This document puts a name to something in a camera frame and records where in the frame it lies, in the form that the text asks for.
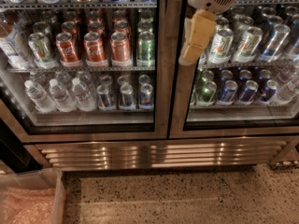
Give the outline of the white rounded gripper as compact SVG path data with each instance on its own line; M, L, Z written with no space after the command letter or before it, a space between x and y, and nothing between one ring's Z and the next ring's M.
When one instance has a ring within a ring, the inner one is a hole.
M216 27L215 14L223 13L235 1L188 0L189 5L198 10L191 19L186 18L184 21L185 41L178 59L180 65L188 66L197 62L214 33Z

